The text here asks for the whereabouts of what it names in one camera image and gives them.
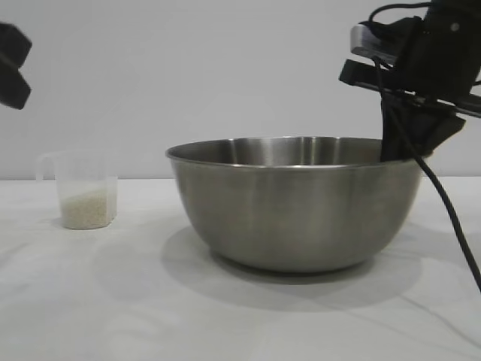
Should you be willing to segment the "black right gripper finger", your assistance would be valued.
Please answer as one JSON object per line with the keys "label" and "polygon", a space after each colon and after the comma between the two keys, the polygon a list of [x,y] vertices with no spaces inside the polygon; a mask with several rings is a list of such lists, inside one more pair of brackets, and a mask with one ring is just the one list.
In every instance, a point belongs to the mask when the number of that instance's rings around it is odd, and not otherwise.
{"label": "black right gripper finger", "polygon": [[465,123],[450,105],[436,103],[415,107],[409,120],[410,140],[418,154],[427,156],[460,132]]}
{"label": "black right gripper finger", "polygon": [[383,118],[383,137],[381,143],[381,162],[411,159],[412,155],[405,144],[398,126],[409,135],[407,125],[408,109],[403,102],[391,94],[385,94],[381,99]]}

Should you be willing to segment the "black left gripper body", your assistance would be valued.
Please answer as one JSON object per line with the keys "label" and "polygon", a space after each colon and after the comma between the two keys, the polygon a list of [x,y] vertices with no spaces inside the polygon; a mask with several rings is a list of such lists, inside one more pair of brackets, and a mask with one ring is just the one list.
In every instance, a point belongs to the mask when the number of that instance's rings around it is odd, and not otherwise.
{"label": "black left gripper body", "polygon": [[14,24],[1,22],[1,104],[24,109],[31,87],[22,76],[23,67],[32,42]]}

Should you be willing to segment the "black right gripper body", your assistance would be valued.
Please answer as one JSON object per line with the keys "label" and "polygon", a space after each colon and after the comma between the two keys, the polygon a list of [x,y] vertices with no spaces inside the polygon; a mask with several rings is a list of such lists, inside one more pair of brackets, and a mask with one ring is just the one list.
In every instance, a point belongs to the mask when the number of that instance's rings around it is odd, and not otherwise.
{"label": "black right gripper body", "polygon": [[372,65],[348,59],[339,80],[391,94],[405,108],[431,104],[480,116],[480,3],[394,3],[372,11],[354,26],[350,49]]}

